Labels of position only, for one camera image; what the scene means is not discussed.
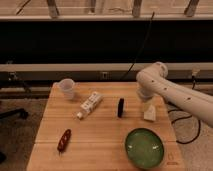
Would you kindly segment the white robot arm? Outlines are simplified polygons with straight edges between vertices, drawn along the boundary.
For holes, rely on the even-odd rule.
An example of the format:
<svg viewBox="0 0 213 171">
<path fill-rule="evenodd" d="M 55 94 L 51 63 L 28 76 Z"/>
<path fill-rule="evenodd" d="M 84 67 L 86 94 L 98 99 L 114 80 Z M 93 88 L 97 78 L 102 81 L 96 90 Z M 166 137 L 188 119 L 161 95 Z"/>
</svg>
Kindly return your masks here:
<svg viewBox="0 0 213 171">
<path fill-rule="evenodd" d="M 136 75 L 139 97 L 146 102 L 158 94 L 213 128 L 213 96 L 168 81 L 167 75 L 162 62 L 140 70 Z"/>
</svg>

